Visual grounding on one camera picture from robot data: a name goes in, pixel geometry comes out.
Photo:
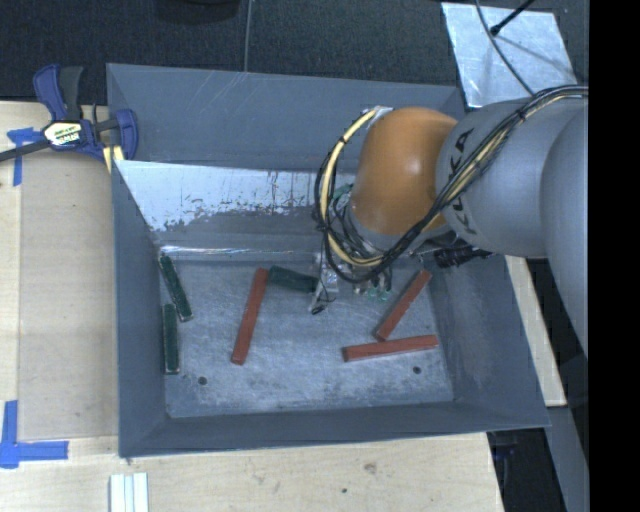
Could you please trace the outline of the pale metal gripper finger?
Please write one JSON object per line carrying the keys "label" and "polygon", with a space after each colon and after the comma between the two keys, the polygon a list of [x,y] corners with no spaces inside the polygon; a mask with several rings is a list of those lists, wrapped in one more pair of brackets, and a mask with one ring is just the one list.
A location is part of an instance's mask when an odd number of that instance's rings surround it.
{"label": "pale metal gripper finger", "polygon": [[339,293],[338,276],[330,268],[322,268],[309,306],[311,314],[319,314],[333,303]]}

